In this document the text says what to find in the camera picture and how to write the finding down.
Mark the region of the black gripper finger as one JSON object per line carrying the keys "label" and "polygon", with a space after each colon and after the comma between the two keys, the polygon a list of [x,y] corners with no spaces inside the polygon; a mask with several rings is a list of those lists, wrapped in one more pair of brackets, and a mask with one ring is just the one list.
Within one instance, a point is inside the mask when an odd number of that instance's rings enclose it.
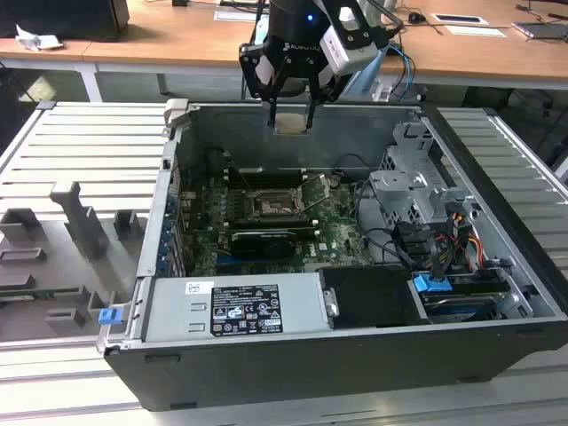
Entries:
{"label": "black gripper finger", "polygon": [[274,125],[277,99],[287,80],[287,54],[280,39],[265,39],[261,44],[243,43],[239,62],[250,95],[269,105],[268,125]]}
{"label": "black gripper finger", "polygon": [[335,102],[343,93],[351,74],[337,75],[331,66],[326,66],[308,79],[309,103],[307,109],[306,128],[312,127],[316,107]]}

